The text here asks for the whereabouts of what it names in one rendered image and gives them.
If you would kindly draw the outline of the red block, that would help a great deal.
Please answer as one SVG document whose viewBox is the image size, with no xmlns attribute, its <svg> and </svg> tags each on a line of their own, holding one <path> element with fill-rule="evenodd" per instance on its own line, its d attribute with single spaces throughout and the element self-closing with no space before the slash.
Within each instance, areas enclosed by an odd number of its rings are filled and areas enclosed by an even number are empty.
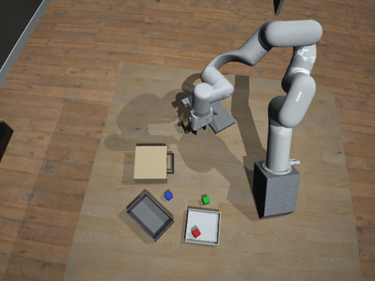
<svg viewBox="0 0 375 281">
<path fill-rule="evenodd" d="M 200 231 L 196 228 L 193 232 L 192 232 L 192 235 L 197 238 L 199 235 L 200 235 Z"/>
</svg>

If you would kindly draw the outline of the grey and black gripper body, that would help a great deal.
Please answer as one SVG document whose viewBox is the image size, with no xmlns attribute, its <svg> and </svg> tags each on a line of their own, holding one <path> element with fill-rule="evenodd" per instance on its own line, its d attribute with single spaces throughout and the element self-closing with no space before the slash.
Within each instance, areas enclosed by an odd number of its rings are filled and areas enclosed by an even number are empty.
<svg viewBox="0 0 375 281">
<path fill-rule="evenodd" d="M 202 128 L 203 126 L 211 123 L 212 119 L 213 119 L 213 110 L 211 107 L 210 113 L 204 117 L 199 117 L 194 114 L 189 114 L 188 123 L 191 123 L 192 130 L 196 131 Z"/>
</svg>

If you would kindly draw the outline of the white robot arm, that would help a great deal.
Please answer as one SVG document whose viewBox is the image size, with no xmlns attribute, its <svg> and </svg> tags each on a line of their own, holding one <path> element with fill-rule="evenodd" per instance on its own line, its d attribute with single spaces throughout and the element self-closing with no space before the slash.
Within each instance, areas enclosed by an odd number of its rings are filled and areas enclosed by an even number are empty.
<svg viewBox="0 0 375 281">
<path fill-rule="evenodd" d="M 321 37 L 322 27 L 315 20 L 265 22 L 239 49 L 216 56 L 202 71 L 202 83 L 195 85 L 193 95 L 181 104 L 192 108 L 190 114 L 207 116 L 212 102 L 234 92 L 233 85 L 218 71 L 222 65 L 239 62 L 255 66 L 273 47 L 293 47 L 281 83 L 287 95 L 274 97 L 268 106 L 267 157 L 262 163 L 267 173 L 288 174 L 292 165 L 300 165 L 299 160 L 289 158 L 292 128 L 302 121 L 315 95 L 316 84 L 310 73 L 316 60 L 315 44 Z"/>
</svg>

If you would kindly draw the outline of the blue block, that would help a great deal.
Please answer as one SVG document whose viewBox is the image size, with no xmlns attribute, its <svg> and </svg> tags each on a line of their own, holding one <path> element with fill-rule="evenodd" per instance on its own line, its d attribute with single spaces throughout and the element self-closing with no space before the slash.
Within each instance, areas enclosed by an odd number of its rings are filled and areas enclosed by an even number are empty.
<svg viewBox="0 0 375 281">
<path fill-rule="evenodd" d="M 168 201 L 169 201 L 170 199 L 173 198 L 173 195 L 170 193 L 170 191 L 167 192 L 167 193 L 165 194 L 165 198 L 166 198 Z"/>
</svg>

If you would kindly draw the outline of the green block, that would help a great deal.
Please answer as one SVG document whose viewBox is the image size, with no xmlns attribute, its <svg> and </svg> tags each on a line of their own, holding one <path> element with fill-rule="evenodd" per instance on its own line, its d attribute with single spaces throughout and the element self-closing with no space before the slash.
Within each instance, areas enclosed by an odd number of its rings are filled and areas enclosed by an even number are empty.
<svg viewBox="0 0 375 281">
<path fill-rule="evenodd" d="M 210 203 L 210 200 L 209 200 L 209 197 L 203 197 L 202 198 L 202 202 L 203 202 L 203 205 L 206 205 L 206 204 L 209 204 Z"/>
</svg>

